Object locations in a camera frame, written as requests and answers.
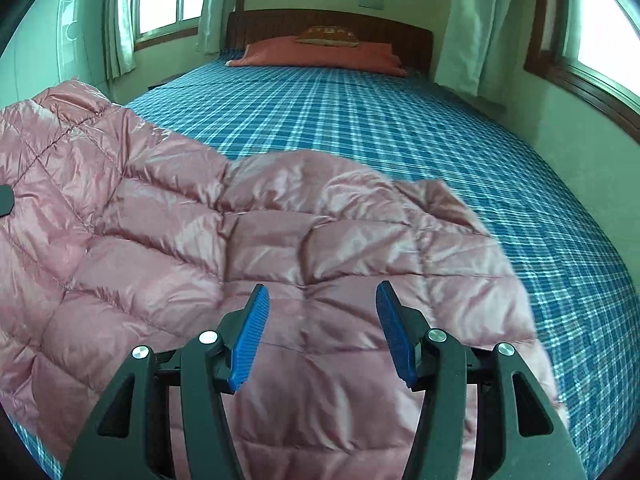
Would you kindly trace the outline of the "pink quilted down coat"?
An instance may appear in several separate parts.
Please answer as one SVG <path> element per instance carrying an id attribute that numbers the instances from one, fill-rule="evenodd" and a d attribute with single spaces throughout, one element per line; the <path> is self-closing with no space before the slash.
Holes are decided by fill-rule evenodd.
<path id="1" fill-rule="evenodd" d="M 555 411 L 551 362 L 500 244 L 439 180 L 329 154 L 237 162 L 71 80 L 1 112 L 1 403 L 58 460 L 129 351 L 270 312 L 226 401 L 250 479 L 397 479 L 421 401 L 375 312 L 401 302 L 464 344 L 507 341 Z"/>

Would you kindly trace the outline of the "green patterned wardrobe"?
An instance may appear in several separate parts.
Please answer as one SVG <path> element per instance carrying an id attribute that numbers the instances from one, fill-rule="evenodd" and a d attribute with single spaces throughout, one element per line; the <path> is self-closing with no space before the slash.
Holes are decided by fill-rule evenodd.
<path id="1" fill-rule="evenodd" d="M 107 94 L 104 0 L 35 0 L 1 55 L 1 105 L 67 79 Z"/>

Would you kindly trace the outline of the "blue plaid bed sheet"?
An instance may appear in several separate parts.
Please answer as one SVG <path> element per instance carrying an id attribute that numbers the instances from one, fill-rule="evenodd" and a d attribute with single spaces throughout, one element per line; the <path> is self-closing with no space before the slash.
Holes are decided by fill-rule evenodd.
<path id="1" fill-rule="evenodd" d="M 71 80 L 86 84 L 60 84 Z M 508 130 L 416 75 L 224 61 L 119 106 L 232 162 L 310 151 L 394 181 L 444 182 L 525 287 L 587 477 L 613 463 L 639 417 L 639 298 L 600 226 Z"/>

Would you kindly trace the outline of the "orange red pillow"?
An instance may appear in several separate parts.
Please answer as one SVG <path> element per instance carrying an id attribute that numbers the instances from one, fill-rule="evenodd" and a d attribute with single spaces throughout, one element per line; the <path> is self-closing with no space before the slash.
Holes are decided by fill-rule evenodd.
<path id="1" fill-rule="evenodd" d="M 360 42 L 356 47 L 301 44 L 285 36 L 249 44 L 242 58 L 226 62 L 229 67 L 294 66 L 360 70 L 360 72 L 405 77 L 408 72 L 390 44 Z"/>

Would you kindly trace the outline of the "pale green curtain right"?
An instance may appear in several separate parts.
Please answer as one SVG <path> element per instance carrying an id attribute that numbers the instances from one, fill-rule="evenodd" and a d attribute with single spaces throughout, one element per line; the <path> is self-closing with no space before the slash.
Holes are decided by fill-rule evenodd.
<path id="1" fill-rule="evenodd" d="M 435 82 L 495 106 L 506 104 L 514 61 L 513 0 L 451 0 Z"/>

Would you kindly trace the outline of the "embroidered brown cushion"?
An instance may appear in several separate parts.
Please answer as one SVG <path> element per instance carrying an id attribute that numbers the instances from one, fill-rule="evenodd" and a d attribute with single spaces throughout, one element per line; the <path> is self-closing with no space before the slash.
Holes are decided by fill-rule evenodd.
<path id="1" fill-rule="evenodd" d="M 358 36 L 347 27 L 314 25 L 304 30 L 297 38 L 299 44 L 315 44 L 322 47 L 354 48 L 360 44 Z"/>

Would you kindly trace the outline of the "side window brown frame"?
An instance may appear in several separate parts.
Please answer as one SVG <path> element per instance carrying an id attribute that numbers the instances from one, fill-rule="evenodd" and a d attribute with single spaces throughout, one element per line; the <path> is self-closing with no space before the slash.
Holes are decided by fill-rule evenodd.
<path id="1" fill-rule="evenodd" d="M 639 0 L 535 0 L 524 67 L 639 139 Z"/>

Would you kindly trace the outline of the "white wall socket plate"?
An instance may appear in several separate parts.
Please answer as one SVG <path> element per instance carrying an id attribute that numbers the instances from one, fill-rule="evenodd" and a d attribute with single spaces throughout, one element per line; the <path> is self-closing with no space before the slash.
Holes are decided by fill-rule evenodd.
<path id="1" fill-rule="evenodd" d="M 384 0 L 358 0 L 358 6 L 363 9 L 383 11 L 385 9 Z"/>

